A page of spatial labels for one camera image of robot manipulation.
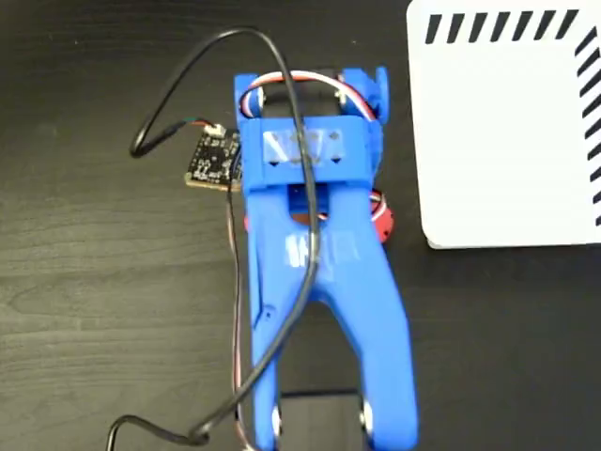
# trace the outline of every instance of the wooden surface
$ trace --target wooden surface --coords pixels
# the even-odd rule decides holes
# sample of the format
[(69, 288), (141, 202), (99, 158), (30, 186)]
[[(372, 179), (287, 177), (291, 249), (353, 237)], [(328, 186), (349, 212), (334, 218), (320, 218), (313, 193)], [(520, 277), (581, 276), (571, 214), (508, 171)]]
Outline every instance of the wooden surface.
[[(207, 33), (238, 23), (269, 32), (298, 68), (390, 69), (378, 186), (396, 213), (389, 257), (411, 325), (419, 449), (601, 449), (601, 253), (437, 253), (424, 243), (406, 4), (0, 0), (0, 8), (2, 451), (101, 450), (124, 412), (184, 431), (228, 392), (234, 279), (223, 195), (183, 185), (194, 131), (141, 161), (127, 146), (174, 64)], [(232, 124), (233, 74), (272, 69), (256, 43), (223, 44), (163, 120), (198, 114)], [(355, 360), (323, 309), (295, 332), (281, 379), (295, 389), (356, 382)], [(176, 449), (130, 428), (120, 437), (119, 451)], [(207, 449), (237, 449), (231, 427)]]

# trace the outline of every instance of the red and white wire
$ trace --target red and white wire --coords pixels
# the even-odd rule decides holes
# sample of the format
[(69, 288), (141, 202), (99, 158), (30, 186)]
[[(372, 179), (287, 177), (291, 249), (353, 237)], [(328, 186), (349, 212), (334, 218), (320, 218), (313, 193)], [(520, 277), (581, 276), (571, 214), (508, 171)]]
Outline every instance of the red and white wire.
[[(378, 203), (378, 207), (372, 212), (372, 223), (374, 223), (382, 214), (384, 214), (388, 208), (388, 205), (386, 204), (386, 197), (384, 197), (384, 194), (380, 194), (378, 192), (372, 192), (369, 195), (369, 200)], [(326, 213), (319, 213), (319, 219), (325, 221), (328, 219), (328, 215)]]
[[(322, 75), (321, 73), (311, 72), (309, 70), (292, 70), (292, 78), (297, 82), (315, 81), (333, 86), (338, 89), (340, 94), (355, 104), (365, 119), (376, 120), (376, 115), (367, 101), (351, 85), (341, 82), (340, 80), (336, 80), (335, 78)], [(282, 76), (281, 72), (269, 72), (255, 78), (249, 88), (255, 86), (259, 87), (265, 83), (278, 83), (282, 82), (283, 80), (284, 77)], [(251, 111), (250, 98), (251, 93), (249, 92), (246, 94), (246, 96), (244, 96), (244, 99), (242, 99), (241, 102), (242, 113), (246, 117), (254, 117), (253, 112)]]

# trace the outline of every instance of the wood grain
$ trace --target wood grain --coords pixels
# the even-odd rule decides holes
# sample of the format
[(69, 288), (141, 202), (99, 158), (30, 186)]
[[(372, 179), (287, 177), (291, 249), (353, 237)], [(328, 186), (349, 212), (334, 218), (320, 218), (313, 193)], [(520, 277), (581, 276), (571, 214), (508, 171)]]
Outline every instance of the wood grain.
[[(406, 7), (0, 0), (0, 450), (100, 450), (124, 412), (184, 431), (228, 392), (223, 194), (183, 184), (194, 131), (141, 161), (126, 148), (178, 59), (238, 23), (272, 34), (296, 67), (390, 70), (378, 186), (397, 220), (388, 250), (413, 336), (419, 449), (601, 449), (601, 252), (427, 249)], [(225, 43), (162, 120), (233, 124), (233, 74), (272, 67), (257, 43)], [(358, 374), (334, 320), (311, 308), (284, 352), (283, 388), (352, 386)], [(176, 449), (135, 429), (120, 439), (119, 450)], [(232, 429), (207, 449), (237, 449)]]

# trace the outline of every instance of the black plastic part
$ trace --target black plastic part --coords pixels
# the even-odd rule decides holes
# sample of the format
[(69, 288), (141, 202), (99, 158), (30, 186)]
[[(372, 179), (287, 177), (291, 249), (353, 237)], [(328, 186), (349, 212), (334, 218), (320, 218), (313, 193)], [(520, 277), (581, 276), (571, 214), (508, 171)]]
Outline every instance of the black plastic part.
[(282, 395), (279, 451), (365, 451), (370, 449), (359, 415), (362, 399), (355, 391)]
[[(331, 78), (338, 78), (339, 70), (312, 70)], [(321, 82), (302, 82), (296, 84), (300, 109), (304, 116), (339, 116), (340, 100), (335, 96), (336, 88)], [(288, 95), (283, 83), (263, 86), (265, 101), (261, 117), (290, 117)]]

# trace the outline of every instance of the blue plastic part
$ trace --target blue plastic part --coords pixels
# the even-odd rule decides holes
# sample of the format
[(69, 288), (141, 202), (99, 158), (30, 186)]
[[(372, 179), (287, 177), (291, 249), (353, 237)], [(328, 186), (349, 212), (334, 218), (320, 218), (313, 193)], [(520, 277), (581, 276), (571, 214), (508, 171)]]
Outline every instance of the blue plastic part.
[[(350, 78), (361, 75), (352, 72)], [(252, 74), (236, 77), (237, 104), (253, 79)], [(369, 82), (353, 86), (360, 92), (375, 86), (375, 97), (384, 91)], [(329, 306), (359, 358), (362, 395), (373, 417), (370, 443), (376, 450), (406, 450), (416, 444), (418, 428), (408, 322), (371, 221), (369, 200), (383, 135), (377, 121), (368, 122), (350, 109), (345, 113), (306, 118), (319, 205), (329, 214), (320, 223), (319, 269), (311, 299)], [(238, 120), (256, 365), (296, 300), (308, 257), (308, 230), (291, 218), (291, 212), (306, 210), (291, 119), (248, 119), (239, 113)], [(277, 445), (271, 420), (278, 403), (277, 361), (254, 389), (255, 441), (262, 450)]]
[(376, 69), (376, 83), (379, 87), (378, 119), (382, 125), (388, 123), (391, 115), (391, 95), (388, 88), (388, 71), (384, 67)]
[[(388, 72), (386, 68), (379, 67), (376, 69), (376, 81), (369, 78), (361, 69), (343, 69), (342, 76), (345, 83), (353, 86), (367, 100), (369, 106), (376, 112), (379, 123), (385, 125), (390, 114)], [(346, 115), (360, 114), (351, 101), (344, 104), (343, 112)]]

